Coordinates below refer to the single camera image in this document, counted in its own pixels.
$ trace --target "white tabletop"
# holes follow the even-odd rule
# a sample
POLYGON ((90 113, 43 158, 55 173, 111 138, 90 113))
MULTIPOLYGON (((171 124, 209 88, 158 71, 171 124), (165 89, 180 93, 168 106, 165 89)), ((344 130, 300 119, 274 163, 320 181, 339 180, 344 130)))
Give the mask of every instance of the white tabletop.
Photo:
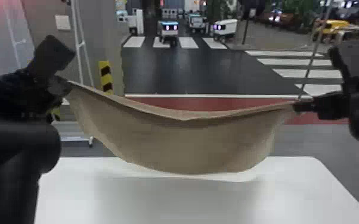
POLYGON ((36 224, 359 223, 359 203, 318 160, 268 157, 251 170, 156 172, 119 158, 61 158, 40 181, 36 224))

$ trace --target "robot led eyes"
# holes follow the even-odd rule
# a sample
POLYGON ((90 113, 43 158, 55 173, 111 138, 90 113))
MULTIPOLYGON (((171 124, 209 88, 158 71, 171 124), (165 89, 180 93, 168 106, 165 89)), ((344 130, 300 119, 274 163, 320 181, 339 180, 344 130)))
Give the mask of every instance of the robot led eyes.
MULTIPOLYGON (((166 30, 167 30, 167 31, 170 30, 170 26, 166 26, 166 30)), ((173 27, 173 30, 178 30, 178 26, 175 25, 175 26, 173 27)))

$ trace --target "road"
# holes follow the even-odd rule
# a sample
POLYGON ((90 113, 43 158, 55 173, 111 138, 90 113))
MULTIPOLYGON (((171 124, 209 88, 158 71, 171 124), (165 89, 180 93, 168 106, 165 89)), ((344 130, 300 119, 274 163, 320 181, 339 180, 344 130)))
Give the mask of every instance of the road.
MULTIPOLYGON (((311 52, 234 51, 212 38, 182 36, 175 48, 131 37, 122 49, 126 94, 297 95, 311 52)), ((341 74, 317 54, 304 94, 340 90, 341 74)))

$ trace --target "warning stripe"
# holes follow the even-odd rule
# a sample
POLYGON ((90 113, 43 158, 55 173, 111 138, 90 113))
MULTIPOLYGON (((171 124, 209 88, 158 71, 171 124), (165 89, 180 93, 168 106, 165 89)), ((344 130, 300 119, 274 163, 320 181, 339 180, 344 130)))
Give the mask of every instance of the warning stripe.
POLYGON ((99 61, 100 83, 103 92, 113 95, 113 76, 109 61, 99 61))
POLYGON ((50 114, 54 117, 53 120, 56 120, 58 122, 61 121, 61 112, 59 107, 53 108, 50 111, 50 114))

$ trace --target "yellow and black striped post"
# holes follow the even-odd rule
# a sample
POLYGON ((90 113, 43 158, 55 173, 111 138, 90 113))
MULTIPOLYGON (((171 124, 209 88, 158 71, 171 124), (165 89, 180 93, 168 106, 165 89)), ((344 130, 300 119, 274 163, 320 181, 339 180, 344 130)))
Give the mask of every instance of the yellow and black striped post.
POLYGON ((113 76, 109 61, 99 61, 100 83, 103 92, 113 95, 113 76))

